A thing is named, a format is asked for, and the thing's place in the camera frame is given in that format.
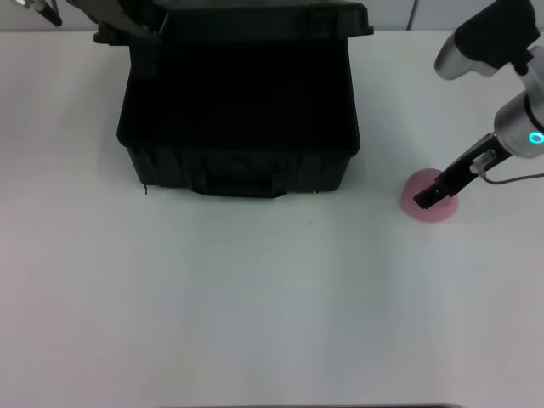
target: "cable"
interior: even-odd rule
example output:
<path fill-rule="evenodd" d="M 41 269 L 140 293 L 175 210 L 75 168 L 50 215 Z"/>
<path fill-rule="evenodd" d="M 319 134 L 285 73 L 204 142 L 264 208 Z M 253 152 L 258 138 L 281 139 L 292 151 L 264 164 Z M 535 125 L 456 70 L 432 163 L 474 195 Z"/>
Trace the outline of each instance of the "cable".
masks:
<path fill-rule="evenodd" d="M 419 8 L 419 0 L 414 0 L 414 3 L 411 5 L 410 18 L 408 19 L 408 24 L 406 25 L 407 31 L 410 31 L 411 27 L 414 25 L 414 19 L 416 18 L 416 13 L 418 8 Z"/>
<path fill-rule="evenodd" d="M 540 179 L 544 177 L 544 173 L 540 174 L 531 174 L 530 176 L 522 176 L 522 177 L 514 177 L 514 178 L 507 178 L 506 180 L 500 180 L 500 181 L 494 181 L 489 180 L 485 173 L 480 173 L 479 176 L 486 182 L 492 185 L 503 185 L 503 184 L 509 184 L 514 183 L 516 181 L 522 181 L 522 180 L 531 180 L 531 179 Z"/>
<path fill-rule="evenodd" d="M 53 7 L 53 10 L 56 14 L 60 15 L 59 6 L 57 5 L 57 0 L 51 0 L 51 7 Z"/>

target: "case handle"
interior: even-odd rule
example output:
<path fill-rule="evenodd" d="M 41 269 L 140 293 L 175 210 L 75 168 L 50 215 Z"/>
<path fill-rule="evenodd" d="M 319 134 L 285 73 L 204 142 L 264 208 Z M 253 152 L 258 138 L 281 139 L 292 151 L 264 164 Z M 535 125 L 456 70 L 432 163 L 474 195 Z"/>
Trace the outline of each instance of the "case handle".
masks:
<path fill-rule="evenodd" d="M 216 178 L 203 171 L 193 178 L 191 189 L 204 196 L 276 198 L 287 194 L 287 183 L 283 174 L 267 178 Z"/>

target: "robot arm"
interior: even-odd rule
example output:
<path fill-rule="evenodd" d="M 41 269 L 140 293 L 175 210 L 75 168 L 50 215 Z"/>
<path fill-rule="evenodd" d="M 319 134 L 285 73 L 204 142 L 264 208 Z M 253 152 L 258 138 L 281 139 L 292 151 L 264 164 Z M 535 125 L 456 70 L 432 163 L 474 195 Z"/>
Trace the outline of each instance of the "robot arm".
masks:
<path fill-rule="evenodd" d="M 544 153 L 544 48 L 527 49 L 540 36 L 529 0 L 497 0 L 459 27 L 435 63 L 444 79 L 470 71 L 490 77 L 510 63 L 525 90 L 497 113 L 495 131 L 451 164 L 414 200 L 427 209 L 455 196 L 478 176 L 511 156 Z"/>

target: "white table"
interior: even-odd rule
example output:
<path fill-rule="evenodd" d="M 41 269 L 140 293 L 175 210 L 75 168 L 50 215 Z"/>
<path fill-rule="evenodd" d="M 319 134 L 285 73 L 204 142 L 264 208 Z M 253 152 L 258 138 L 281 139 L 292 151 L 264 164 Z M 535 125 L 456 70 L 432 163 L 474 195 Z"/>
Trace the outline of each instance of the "white table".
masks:
<path fill-rule="evenodd" d="M 440 80 L 446 37 L 351 41 L 342 188 L 254 201 L 145 196 L 116 140 L 126 48 L 1 34 L 0 405 L 542 407 L 544 181 L 476 181 L 442 224 L 397 204 L 522 89 Z"/>

